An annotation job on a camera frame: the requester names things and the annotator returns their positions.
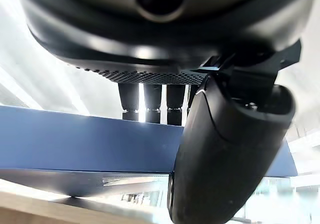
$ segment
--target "curved black housing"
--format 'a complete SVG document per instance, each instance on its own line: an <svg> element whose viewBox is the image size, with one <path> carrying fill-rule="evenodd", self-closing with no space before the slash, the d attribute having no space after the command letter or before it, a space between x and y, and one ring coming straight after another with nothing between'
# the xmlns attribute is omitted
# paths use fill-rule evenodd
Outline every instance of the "curved black housing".
<svg viewBox="0 0 320 224"><path fill-rule="evenodd" d="M211 56L294 44L313 0L245 0L218 14L169 23L98 10L81 0L21 1L36 40L69 64L118 83L200 84L203 73L192 70ZM141 47L151 55L137 54Z"/></svg>
<svg viewBox="0 0 320 224"><path fill-rule="evenodd" d="M204 82L188 115L169 188L175 224L223 224L245 204L295 113L290 92L275 88L277 102L271 96L259 112L232 100L219 75Z"/></svg>

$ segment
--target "camera lens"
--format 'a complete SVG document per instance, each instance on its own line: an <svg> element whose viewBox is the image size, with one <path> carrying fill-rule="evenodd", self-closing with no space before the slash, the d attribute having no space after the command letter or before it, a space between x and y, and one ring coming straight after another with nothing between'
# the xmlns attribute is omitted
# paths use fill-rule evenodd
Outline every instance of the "camera lens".
<svg viewBox="0 0 320 224"><path fill-rule="evenodd" d="M137 3L149 14L168 15L178 10L183 0L137 0Z"/></svg>

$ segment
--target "perforated vent grille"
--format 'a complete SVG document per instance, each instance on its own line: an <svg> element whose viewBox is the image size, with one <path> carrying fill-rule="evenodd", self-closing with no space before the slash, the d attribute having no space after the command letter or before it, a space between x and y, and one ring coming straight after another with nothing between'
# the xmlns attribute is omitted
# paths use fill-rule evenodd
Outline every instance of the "perforated vent grille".
<svg viewBox="0 0 320 224"><path fill-rule="evenodd" d="M205 73L148 73L148 72L99 72L103 77L116 83L149 83L149 84L201 84Z"/></svg>

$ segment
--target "white ceiling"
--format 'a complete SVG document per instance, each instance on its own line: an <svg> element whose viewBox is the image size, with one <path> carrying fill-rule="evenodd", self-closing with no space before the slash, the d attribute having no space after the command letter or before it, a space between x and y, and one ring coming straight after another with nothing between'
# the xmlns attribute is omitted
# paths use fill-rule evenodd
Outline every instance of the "white ceiling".
<svg viewBox="0 0 320 224"><path fill-rule="evenodd" d="M0 104L122 117L117 84L96 73L67 66L44 50L29 33L19 0L0 0L0 17ZM319 27L320 0L316 0L302 36L301 62L278 75L277 83L288 87L297 101L295 121L287 134L290 142L315 133L320 127ZM144 102L141 95L140 120L143 120ZM165 100L162 104L161 108L165 110ZM161 122L166 122L165 112ZM300 145L307 148L308 141L304 143ZM295 153L296 163L304 165L308 160L319 161L319 152L312 148L311 151L311 154Z"/></svg>

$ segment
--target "black plastic housing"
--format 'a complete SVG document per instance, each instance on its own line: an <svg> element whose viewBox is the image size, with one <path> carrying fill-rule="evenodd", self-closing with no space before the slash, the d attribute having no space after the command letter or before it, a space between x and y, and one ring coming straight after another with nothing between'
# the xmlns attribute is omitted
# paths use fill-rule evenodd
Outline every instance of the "black plastic housing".
<svg viewBox="0 0 320 224"><path fill-rule="evenodd" d="M204 82L194 97L169 187L175 224L224 224L245 204L295 113L290 92L277 89L276 108L266 103L259 112L232 100L219 75Z"/></svg>

